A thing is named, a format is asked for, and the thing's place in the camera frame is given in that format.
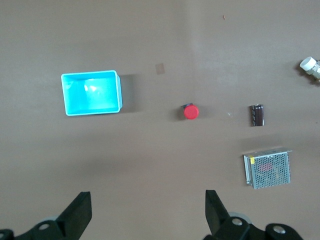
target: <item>small tape piece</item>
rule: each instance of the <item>small tape piece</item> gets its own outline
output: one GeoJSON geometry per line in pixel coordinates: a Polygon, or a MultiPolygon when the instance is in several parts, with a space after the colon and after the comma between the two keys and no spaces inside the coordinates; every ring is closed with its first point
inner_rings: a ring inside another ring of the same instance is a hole
{"type": "Polygon", "coordinates": [[[254,158],[254,156],[250,155],[249,157],[250,157],[250,162],[251,162],[251,164],[255,164],[255,158],[254,158]]]}
{"type": "Polygon", "coordinates": [[[163,63],[159,63],[157,65],[155,65],[155,71],[156,74],[164,74],[165,73],[165,66],[163,63]]]}

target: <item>screw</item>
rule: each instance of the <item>screw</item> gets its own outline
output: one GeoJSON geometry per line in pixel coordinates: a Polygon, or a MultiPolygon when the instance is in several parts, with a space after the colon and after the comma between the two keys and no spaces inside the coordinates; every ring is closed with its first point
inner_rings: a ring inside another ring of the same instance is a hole
{"type": "Polygon", "coordinates": [[[274,226],[273,230],[278,234],[285,234],[286,230],[282,226],[274,226]]]}
{"type": "Polygon", "coordinates": [[[242,221],[239,218],[232,219],[232,223],[234,225],[237,225],[237,226],[241,226],[242,225],[242,221]]]}
{"type": "Polygon", "coordinates": [[[39,227],[39,230],[45,230],[47,229],[48,227],[50,227],[50,225],[48,223],[44,223],[42,224],[40,227],[39,227]]]}

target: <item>red cap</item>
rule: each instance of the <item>red cap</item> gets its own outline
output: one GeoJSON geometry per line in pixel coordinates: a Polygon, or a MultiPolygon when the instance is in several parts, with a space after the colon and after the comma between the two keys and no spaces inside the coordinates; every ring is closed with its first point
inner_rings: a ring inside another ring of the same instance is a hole
{"type": "Polygon", "coordinates": [[[189,106],[186,106],[183,110],[183,113],[184,113],[184,116],[187,118],[187,119],[190,119],[190,120],[193,120],[193,119],[196,119],[199,115],[199,109],[196,105],[189,105],[189,106]]]}

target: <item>white plastic cap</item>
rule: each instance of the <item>white plastic cap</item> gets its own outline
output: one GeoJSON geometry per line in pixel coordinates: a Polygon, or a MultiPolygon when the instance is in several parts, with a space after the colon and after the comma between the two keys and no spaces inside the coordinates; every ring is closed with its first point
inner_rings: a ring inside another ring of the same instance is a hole
{"type": "Polygon", "coordinates": [[[317,61],[314,60],[311,56],[309,56],[300,63],[300,67],[305,71],[309,71],[316,65],[316,63],[317,61]]]}

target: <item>metal mesh grille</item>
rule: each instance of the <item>metal mesh grille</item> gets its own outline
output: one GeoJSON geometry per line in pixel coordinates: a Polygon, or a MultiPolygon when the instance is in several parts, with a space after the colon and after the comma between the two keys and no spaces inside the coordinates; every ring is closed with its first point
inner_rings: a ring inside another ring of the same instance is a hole
{"type": "Polygon", "coordinates": [[[255,189],[290,183],[289,157],[286,152],[256,157],[251,170],[255,189]]]}

